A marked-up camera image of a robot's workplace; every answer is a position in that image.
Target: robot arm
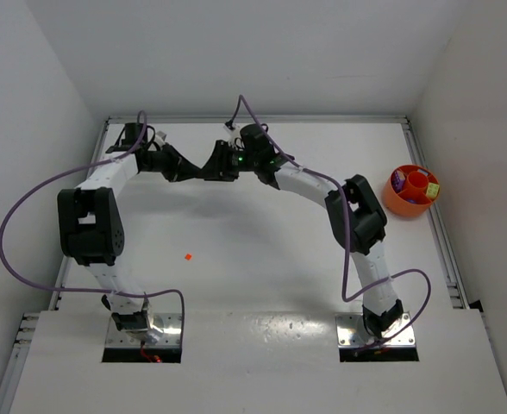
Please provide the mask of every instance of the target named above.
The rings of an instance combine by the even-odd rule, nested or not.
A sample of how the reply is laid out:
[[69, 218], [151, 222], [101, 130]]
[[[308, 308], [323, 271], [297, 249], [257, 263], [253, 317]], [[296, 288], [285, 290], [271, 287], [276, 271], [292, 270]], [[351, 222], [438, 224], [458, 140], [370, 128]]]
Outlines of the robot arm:
[[[111, 147], [104, 157], [127, 151], [137, 139], [142, 125], [125, 125], [125, 138]], [[186, 179], [234, 181], [241, 172], [254, 172], [263, 184], [294, 192], [325, 208], [335, 239], [344, 247], [343, 210], [338, 191], [332, 183], [314, 177], [293, 166], [256, 125], [233, 129], [230, 142], [217, 141], [205, 166], [198, 168], [174, 147], [164, 144], [159, 151], [149, 151], [145, 140], [132, 155], [99, 167], [85, 182], [58, 195], [60, 243], [65, 255], [87, 267], [99, 285], [113, 292], [142, 294], [117, 259], [124, 247], [124, 232], [116, 198], [128, 180], [141, 172], [159, 172], [170, 182]], [[242, 147], [234, 145], [240, 139]], [[385, 214], [366, 179], [360, 175], [343, 186], [351, 202], [351, 255], [363, 287], [389, 276], [382, 240]], [[103, 298], [119, 330], [141, 340], [155, 330], [147, 299], [123, 298], [115, 294]], [[401, 301], [389, 282], [366, 292], [363, 314], [367, 329], [375, 336], [403, 313]]]

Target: orange container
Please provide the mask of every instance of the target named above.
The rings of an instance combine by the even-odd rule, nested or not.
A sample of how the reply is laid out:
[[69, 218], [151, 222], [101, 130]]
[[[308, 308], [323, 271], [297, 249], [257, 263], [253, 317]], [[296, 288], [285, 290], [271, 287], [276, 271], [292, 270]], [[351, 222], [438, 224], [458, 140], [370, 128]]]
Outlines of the orange container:
[[441, 191], [437, 193], [437, 197], [433, 200], [426, 197], [426, 190], [430, 183], [439, 185], [437, 178], [421, 166], [401, 166], [396, 168], [394, 172], [396, 170], [405, 175], [404, 186], [400, 192], [395, 192], [391, 185], [392, 173], [384, 186], [385, 206], [398, 216], [420, 216], [440, 196]]

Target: white wall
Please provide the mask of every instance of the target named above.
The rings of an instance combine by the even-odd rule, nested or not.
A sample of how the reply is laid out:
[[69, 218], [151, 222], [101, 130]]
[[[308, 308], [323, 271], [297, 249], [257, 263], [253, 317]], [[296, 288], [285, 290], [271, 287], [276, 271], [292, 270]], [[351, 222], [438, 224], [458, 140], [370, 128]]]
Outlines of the white wall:
[[[0, 0], [0, 223], [34, 183], [89, 160], [99, 127], [27, 5]], [[55, 220], [59, 186], [24, 204], [7, 233], [16, 268], [44, 283], [53, 283], [61, 258]], [[22, 313], [46, 305], [47, 295], [15, 282], [0, 263], [0, 380]]]
[[468, 0], [27, 0], [93, 110], [414, 108]]
[[507, 390], [507, 0], [473, 2], [414, 116]]

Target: purple package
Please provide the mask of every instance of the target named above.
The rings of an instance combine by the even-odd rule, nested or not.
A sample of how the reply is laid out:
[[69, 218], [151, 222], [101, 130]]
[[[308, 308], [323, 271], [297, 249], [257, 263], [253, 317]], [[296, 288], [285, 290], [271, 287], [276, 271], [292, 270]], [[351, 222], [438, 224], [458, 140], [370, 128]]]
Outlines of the purple package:
[[395, 192], [403, 190], [405, 184], [405, 174], [401, 170], [395, 170], [391, 176], [391, 186]]

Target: yellow object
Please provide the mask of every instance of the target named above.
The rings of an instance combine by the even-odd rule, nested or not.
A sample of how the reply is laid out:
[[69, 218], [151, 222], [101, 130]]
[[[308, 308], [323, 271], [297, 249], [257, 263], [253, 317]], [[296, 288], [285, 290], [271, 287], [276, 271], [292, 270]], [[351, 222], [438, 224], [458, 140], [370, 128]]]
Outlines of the yellow object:
[[428, 190], [426, 190], [426, 197], [430, 200], [437, 198], [437, 193], [440, 192], [440, 186], [438, 184], [429, 183]]

